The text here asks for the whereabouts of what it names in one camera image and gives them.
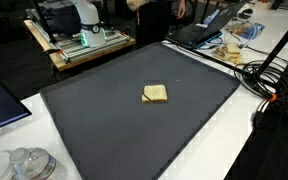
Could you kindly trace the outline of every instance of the black mat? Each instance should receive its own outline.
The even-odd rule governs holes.
[[[143,104],[164,84],[169,101]],[[41,90],[83,179],[147,180],[165,170],[239,83],[152,44]]]

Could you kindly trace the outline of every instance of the white robot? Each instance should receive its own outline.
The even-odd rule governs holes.
[[[106,37],[96,7],[87,0],[71,0],[75,5],[80,18],[82,30],[81,43],[84,47],[97,47],[105,44]]]

